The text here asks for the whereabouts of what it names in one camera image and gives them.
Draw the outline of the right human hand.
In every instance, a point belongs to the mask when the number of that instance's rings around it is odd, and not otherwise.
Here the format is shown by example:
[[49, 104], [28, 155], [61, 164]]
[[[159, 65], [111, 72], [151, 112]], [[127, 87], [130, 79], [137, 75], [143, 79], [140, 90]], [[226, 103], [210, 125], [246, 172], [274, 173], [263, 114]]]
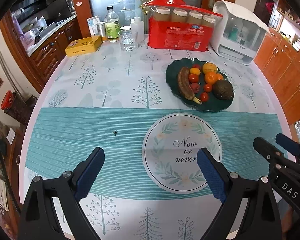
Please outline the right human hand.
[[283, 219], [281, 220], [282, 232], [286, 233], [293, 225], [293, 208], [289, 206]]

